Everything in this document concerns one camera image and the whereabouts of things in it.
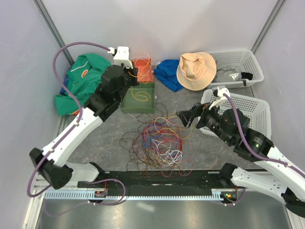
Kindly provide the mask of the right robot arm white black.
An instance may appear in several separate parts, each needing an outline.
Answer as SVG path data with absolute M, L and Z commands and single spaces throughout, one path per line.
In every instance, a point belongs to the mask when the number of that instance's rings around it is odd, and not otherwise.
M 287 159 L 273 142 L 258 131 L 249 128 L 250 119 L 233 107 L 223 114 L 210 103 L 196 103 L 191 109 L 178 111 L 176 115 L 188 128 L 199 118 L 196 128 L 207 127 L 239 157 L 253 162 L 270 172 L 274 179 L 248 172 L 236 165 L 226 163 L 218 176 L 222 187 L 231 185 L 245 187 L 268 195 L 292 213 L 305 216 L 305 173 Z

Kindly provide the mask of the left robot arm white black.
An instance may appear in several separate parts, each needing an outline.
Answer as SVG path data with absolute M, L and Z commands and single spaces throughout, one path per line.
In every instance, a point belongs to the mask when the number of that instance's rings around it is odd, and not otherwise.
M 138 86 L 138 69 L 111 65 L 101 75 L 102 82 L 85 102 L 82 112 L 43 149 L 30 151 L 38 173 L 54 188 L 60 189 L 68 182 L 89 182 L 101 187 L 105 177 L 103 170 L 94 162 L 69 163 L 67 160 L 76 147 L 97 127 L 104 123 L 120 106 L 127 91 Z

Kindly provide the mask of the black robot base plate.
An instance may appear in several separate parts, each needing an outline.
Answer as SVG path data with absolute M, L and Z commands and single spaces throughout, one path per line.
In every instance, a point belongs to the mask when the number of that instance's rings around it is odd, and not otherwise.
M 158 171 L 109 171 L 101 176 L 101 179 L 109 178 L 125 185 L 125 195 L 210 195 L 213 189 L 236 189 L 232 183 L 220 179 L 218 170 L 174 170 L 166 176 Z

